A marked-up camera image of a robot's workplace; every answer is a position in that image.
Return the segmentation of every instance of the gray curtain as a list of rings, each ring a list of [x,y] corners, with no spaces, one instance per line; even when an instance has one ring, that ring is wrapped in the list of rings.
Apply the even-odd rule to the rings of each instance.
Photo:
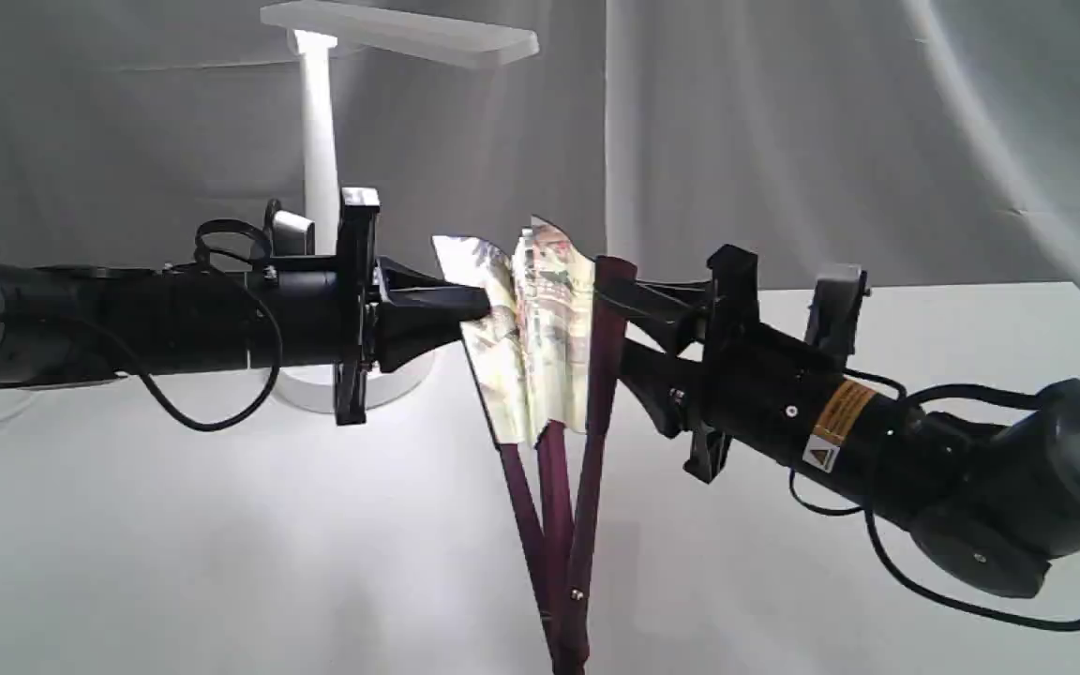
[[[211,217],[301,203],[296,65],[271,0],[0,3],[0,246],[18,265],[154,266]],[[530,213],[644,276],[719,244],[767,287],[1080,283],[1080,1],[386,0],[530,27],[467,72],[333,62],[339,171],[379,245],[509,245]]]

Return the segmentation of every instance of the lamp base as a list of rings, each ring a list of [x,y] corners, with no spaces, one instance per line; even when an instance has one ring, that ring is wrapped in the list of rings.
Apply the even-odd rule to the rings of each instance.
[[[428,377],[434,362],[436,354],[428,352],[393,373],[381,373],[374,368],[366,383],[365,409],[384,406],[402,399]],[[279,399],[296,408],[333,415],[332,373],[330,365],[283,367],[273,391]]]

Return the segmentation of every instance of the white table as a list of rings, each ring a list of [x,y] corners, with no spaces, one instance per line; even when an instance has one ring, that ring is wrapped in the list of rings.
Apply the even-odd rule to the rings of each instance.
[[[762,294],[764,320],[801,334],[809,298]],[[964,380],[1031,392],[1080,377],[1080,294],[1063,283],[880,287],[859,335],[852,366],[912,389]],[[163,384],[206,418],[259,383],[225,373]],[[1013,419],[976,403],[949,409]],[[680,470],[687,444],[658,436],[621,388],[592,674],[1080,672],[1080,634],[931,606],[882,571],[859,518],[794,503],[774,462],[734,447],[704,487]],[[914,576],[986,602],[885,530]],[[1080,556],[1055,566],[1031,606],[994,604],[1080,615]],[[270,402],[202,435],[125,381],[44,394],[0,429],[3,674],[540,675],[535,612],[457,346],[364,428]]]

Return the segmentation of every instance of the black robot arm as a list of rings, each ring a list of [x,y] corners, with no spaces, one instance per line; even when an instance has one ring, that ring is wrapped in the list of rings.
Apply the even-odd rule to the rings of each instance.
[[[1080,381],[1038,394],[955,384],[906,394],[886,377],[846,367],[865,273],[836,268],[815,287],[807,340],[764,324],[757,258],[724,246],[711,281],[605,281],[597,291],[660,347],[631,342],[621,381],[658,431],[690,431],[686,470],[723,471],[732,440],[856,504],[878,558],[896,580],[935,602],[1035,629],[1077,631],[1080,620],[1007,615],[919,586],[886,555],[874,516],[913,536],[944,571],[986,593],[1031,598],[1050,561],[1080,551]],[[679,359],[702,342],[702,360]],[[866,383],[895,389],[894,397]],[[968,422],[922,405],[966,397],[1031,410],[1013,427]]]
[[[334,256],[311,255],[312,225],[273,201],[262,230],[231,219],[204,224],[194,261],[185,266],[0,264],[0,388],[70,388],[137,375],[157,394],[154,375],[270,367],[272,379],[283,365],[333,364],[337,422],[364,422],[373,364],[390,373],[458,340],[459,322],[484,316],[489,305],[480,287],[374,256],[377,193],[347,188],[342,195]],[[211,246],[216,234],[243,235],[253,248]],[[219,272],[211,264],[218,255],[249,269]]]

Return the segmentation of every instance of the caution sticker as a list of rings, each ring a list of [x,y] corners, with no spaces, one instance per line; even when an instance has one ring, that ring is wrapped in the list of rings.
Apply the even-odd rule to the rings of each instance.
[[[807,437],[807,447],[802,449],[802,461],[824,473],[832,473],[845,438],[848,438],[853,423],[861,417],[861,410],[873,401],[875,393],[856,381],[841,381],[827,405],[823,406],[820,418],[814,420],[813,433]]]
[[[819,436],[810,436],[807,440],[807,448],[802,450],[802,461],[824,473],[832,473],[837,454],[840,454],[839,445],[829,444],[828,441]]]

